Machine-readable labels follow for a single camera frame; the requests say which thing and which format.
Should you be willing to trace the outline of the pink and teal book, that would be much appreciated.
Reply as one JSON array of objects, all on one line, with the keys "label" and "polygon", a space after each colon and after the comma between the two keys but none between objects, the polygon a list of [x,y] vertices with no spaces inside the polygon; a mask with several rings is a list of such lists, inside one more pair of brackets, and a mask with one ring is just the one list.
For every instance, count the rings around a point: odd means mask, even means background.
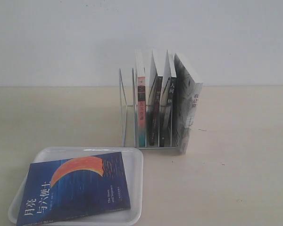
[{"label": "pink and teal book", "polygon": [[146,146],[146,76],[142,51],[135,51],[138,146]]}]

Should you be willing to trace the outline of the dark blue moon book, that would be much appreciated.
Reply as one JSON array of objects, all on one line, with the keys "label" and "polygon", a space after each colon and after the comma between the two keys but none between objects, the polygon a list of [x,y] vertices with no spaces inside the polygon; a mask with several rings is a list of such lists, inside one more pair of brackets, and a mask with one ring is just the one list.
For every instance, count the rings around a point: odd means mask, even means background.
[{"label": "dark blue moon book", "polygon": [[17,217],[32,226],[131,208],[121,152],[30,164]]}]

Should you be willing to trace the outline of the white square plastic tray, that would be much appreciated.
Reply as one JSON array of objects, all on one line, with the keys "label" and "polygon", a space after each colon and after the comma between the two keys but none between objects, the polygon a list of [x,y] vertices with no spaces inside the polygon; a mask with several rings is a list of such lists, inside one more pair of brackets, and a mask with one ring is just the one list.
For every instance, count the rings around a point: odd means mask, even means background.
[{"label": "white square plastic tray", "polygon": [[125,147],[48,147],[12,201],[18,226],[131,226],[142,211],[143,154]]}]

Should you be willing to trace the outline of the dark red spine book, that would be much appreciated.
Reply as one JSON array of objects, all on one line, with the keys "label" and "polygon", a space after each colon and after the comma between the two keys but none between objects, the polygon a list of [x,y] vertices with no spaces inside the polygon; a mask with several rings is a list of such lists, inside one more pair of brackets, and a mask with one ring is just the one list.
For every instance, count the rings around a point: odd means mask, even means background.
[{"label": "dark red spine book", "polygon": [[149,99],[148,99],[148,142],[154,146],[158,138],[159,111],[163,72],[158,53],[155,49],[151,52]]}]

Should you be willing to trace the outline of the white grey illustrated book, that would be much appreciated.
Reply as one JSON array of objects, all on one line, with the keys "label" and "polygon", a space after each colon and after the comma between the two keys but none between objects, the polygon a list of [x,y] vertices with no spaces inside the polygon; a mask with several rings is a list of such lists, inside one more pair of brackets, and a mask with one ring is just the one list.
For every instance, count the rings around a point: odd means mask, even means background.
[{"label": "white grey illustrated book", "polygon": [[173,135],[176,149],[185,154],[194,123],[203,79],[182,53],[175,53],[177,82],[173,104]]}]

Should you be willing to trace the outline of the black spine book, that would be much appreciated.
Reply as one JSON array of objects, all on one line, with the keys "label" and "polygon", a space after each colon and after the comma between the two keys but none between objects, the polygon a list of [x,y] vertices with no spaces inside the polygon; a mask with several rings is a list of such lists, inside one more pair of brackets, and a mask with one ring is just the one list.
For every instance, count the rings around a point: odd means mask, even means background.
[{"label": "black spine book", "polygon": [[160,147],[165,146],[165,140],[168,134],[168,124],[172,112],[173,96],[176,88],[176,79],[177,76],[175,72],[174,55],[172,52],[167,51],[162,81],[162,94],[160,100]]}]

